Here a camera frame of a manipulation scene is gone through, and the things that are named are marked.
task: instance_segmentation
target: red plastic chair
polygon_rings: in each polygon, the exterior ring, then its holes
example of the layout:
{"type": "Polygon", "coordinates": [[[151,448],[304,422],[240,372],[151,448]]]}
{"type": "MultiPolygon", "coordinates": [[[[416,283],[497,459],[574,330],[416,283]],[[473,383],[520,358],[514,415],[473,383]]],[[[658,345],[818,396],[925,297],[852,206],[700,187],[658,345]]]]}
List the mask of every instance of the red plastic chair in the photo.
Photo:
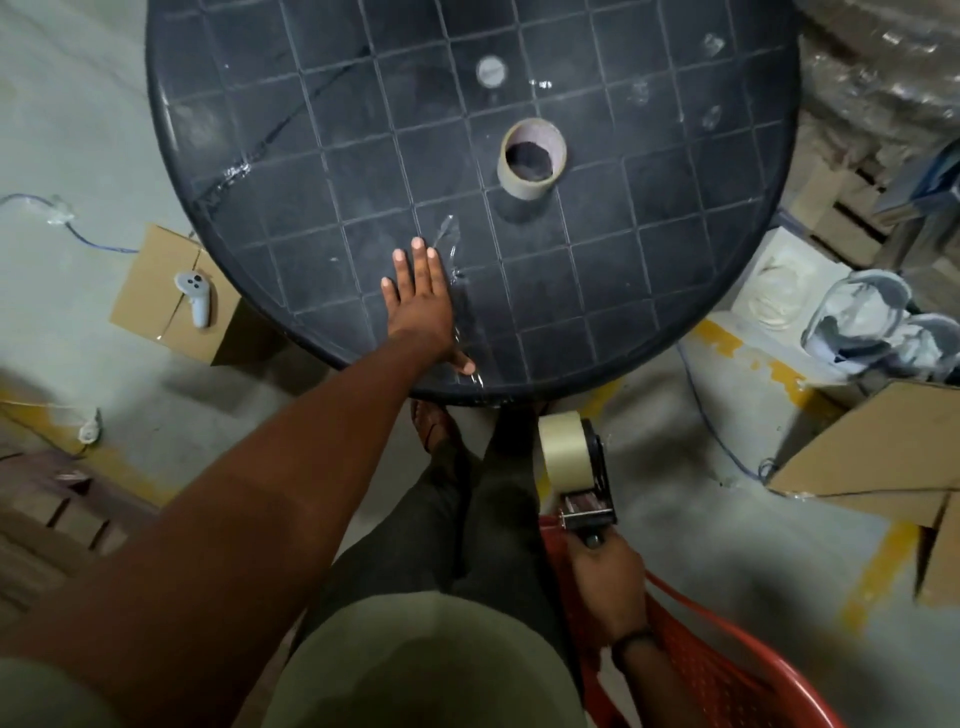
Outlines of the red plastic chair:
{"type": "MultiPolygon", "coordinates": [[[[600,685],[601,631],[577,590],[564,531],[554,517],[540,518],[540,533],[560,581],[567,621],[580,655],[584,705],[597,728],[628,724],[600,685]]],[[[696,637],[647,595],[647,616],[660,645],[715,728],[845,728],[807,680],[774,650],[647,572],[647,582],[699,617],[735,637],[762,665],[757,677],[696,637]]]]}

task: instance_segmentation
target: tape roll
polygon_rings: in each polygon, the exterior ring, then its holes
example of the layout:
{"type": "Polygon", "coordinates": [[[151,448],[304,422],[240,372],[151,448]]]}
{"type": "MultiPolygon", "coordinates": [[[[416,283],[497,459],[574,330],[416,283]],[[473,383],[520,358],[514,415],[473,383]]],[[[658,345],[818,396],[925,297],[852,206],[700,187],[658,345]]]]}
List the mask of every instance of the tape roll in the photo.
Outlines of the tape roll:
{"type": "Polygon", "coordinates": [[[566,168],[566,140],[549,121],[524,119],[517,122],[500,143],[500,159],[496,164],[496,176],[507,194],[524,202],[533,202],[543,197],[566,168]],[[549,175],[542,180],[525,180],[511,167],[513,150],[533,145],[549,159],[549,175]]]}
{"type": "Polygon", "coordinates": [[[593,488],[587,436],[577,412],[540,418],[540,447],[554,493],[580,493],[593,488]]]}

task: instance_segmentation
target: blue cable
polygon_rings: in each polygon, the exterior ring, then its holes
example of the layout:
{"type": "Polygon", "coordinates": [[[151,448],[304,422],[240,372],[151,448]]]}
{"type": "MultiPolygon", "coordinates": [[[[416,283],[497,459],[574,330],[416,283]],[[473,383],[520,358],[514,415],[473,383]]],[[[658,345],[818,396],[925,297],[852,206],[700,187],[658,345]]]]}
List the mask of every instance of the blue cable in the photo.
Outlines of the blue cable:
{"type": "MultiPolygon", "coordinates": [[[[0,197],[0,207],[4,206],[6,203],[12,200],[30,200],[31,202],[40,203],[41,205],[45,205],[47,207],[56,207],[56,205],[54,205],[49,200],[46,200],[42,197],[38,197],[37,195],[28,195],[25,192],[14,192],[11,195],[4,195],[0,197]]],[[[85,237],[80,235],[77,232],[77,229],[73,227],[72,223],[64,223],[63,226],[67,228],[73,234],[73,236],[78,240],[80,240],[80,242],[82,242],[84,245],[88,245],[91,248],[96,248],[98,251],[108,251],[110,253],[129,253],[129,254],[139,253],[139,251],[134,250],[133,248],[111,248],[106,245],[97,245],[96,243],[90,242],[85,237]]]]}
{"type": "Polygon", "coordinates": [[[765,465],[761,466],[761,473],[754,473],[752,470],[750,470],[750,468],[743,464],[743,461],[733,453],[733,450],[724,444],[723,440],[720,439],[720,435],[717,434],[716,428],[713,426],[710,418],[707,416],[707,411],[704,409],[704,404],[700,400],[700,393],[697,391],[697,385],[693,381],[693,371],[690,369],[690,362],[686,358],[684,347],[679,343],[677,344],[677,352],[680,354],[680,359],[684,362],[684,369],[686,369],[686,381],[690,384],[690,391],[693,393],[693,399],[695,399],[697,402],[697,409],[700,410],[700,416],[703,418],[704,426],[707,428],[707,432],[709,432],[713,439],[716,440],[716,443],[720,446],[720,449],[727,454],[727,457],[731,459],[733,464],[738,470],[740,470],[741,473],[749,477],[754,482],[760,483],[761,485],[766,485],[770,474],[772,474],[773,469],[776,467],[773,464],[773,461],[769,461],[769,463],[764,461],[765,465]],[[766,467],[766,475],[762,474],[763,467],[766,467]]]}

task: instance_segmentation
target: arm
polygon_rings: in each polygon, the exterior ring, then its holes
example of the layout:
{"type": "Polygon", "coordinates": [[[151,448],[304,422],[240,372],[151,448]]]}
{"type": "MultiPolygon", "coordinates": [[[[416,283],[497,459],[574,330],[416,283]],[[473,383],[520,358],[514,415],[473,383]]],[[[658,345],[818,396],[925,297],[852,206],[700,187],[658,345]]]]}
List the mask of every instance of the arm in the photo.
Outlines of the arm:
{"type": "Polygon", "coordinates": [[[444,359],[473,371],[430,254],[414,241],[415,285],[395,252],[387,343],[214,462],[0,654],[60,667],[130,725],[229,725],[332,562],[411,387],[444,359]]]}
{"type": "MultiPolygon", "coordinates": [[[[643,559],[615,530],[596,549],[567,534],[577,586],[590,613],[611,643],[647,626],[643,559]]],[[[644,728],[706,728],[703,712],[693,702],[669,658],[651,642],[628,643],[618,667],[644,728]]]]}

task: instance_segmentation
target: foot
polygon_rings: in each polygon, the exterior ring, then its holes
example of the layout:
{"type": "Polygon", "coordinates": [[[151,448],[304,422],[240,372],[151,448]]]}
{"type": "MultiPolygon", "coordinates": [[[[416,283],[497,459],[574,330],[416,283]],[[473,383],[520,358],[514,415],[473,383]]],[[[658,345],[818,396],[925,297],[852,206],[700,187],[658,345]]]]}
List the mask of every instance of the foot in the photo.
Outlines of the foot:
{"type": "Polygon", "coordinates": [[[410,416],[423,449],[431,455],[444,440],[462,442],[460,428],[444,407],[429,401],[413,400],[410,403],[410,416]]]}

